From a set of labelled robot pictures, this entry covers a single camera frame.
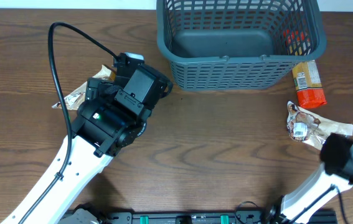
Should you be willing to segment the grey plastic lattice basket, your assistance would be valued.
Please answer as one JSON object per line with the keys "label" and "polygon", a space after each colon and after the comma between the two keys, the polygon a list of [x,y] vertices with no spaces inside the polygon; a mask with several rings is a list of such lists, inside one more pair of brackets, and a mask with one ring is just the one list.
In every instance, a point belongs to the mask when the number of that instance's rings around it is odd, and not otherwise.
{"label": "grey plastic lattice basket", "polygon": [[156,16],[186,91],[266,89],[326,49],[316,0],[157,0]]}

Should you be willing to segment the beige snack pouch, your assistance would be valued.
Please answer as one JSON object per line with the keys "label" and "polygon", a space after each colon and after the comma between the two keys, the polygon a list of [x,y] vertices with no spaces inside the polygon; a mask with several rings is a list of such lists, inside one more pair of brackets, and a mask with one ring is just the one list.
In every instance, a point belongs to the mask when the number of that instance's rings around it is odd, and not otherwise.
{"label": "beige snack pouch", "polygon": [[290,138],[321,150],[326,139],[332,134],[345,137],[353,135],[353,124],[339,123],[312,113],[292,101],[287,102],[286,127]]}
{"label": "beige snack pouch", "polygon": [[[114,81],[116,71],[107,65],[102,65],[101,70],[93,76],[106,81]],[[78,107],[85,101],[87,82],[76,88],[73,92],[64,97],[65,105],[68,110],[77,110]]]}

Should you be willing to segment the orange pasta package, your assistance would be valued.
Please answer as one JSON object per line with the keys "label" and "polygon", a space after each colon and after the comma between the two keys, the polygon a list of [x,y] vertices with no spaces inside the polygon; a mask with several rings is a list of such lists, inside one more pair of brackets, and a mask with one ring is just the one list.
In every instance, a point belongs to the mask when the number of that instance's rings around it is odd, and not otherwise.
{"label": "orange pasta package", "polygon": [[[291,32],[287,29],[283,32],[283,37],[287,38],[285,45],[288,53],[293,55],[310,53],[311,41],[307,33],[297,30]],[[292,69],[292,76],[300,107],[313,109],[327,104],[315,60],[297,64]]]}

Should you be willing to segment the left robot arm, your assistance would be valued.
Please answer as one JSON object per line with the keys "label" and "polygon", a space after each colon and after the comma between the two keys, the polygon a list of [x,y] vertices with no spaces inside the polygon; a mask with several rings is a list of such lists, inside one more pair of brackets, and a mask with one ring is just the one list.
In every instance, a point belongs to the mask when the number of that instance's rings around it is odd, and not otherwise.
{"label": "left robot arm", "polygon": [[121,53],[114,80],[91,77],[55,159],[4,223],[57,223],[94,176],[146,129],[173,84],[139,54]]}

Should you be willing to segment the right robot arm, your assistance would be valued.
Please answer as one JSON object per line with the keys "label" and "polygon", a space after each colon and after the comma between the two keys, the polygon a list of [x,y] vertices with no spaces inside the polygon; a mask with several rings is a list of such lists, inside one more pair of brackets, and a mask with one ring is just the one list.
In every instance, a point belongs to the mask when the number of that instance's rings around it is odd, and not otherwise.
{"label": "right robot arm", "polygon": [[262,215],[262,223],[308,223],[335,196],[353,188],[353,139],[332,133],[322,145],[320,165],[296,190]]}

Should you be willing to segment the black mounting rail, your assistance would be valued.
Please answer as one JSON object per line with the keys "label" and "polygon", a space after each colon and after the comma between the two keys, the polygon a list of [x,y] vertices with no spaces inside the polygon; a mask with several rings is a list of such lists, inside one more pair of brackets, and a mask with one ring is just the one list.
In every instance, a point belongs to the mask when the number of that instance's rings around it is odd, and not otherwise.
{"label": "black mounting rail", "polygon": [[103,213],[92,204],[80,204],[67,211],[60,224],[240,224],[261,222],[263,209],[259,207],[239,208],[218,212],[171,212],[134,213],[132,211]]}

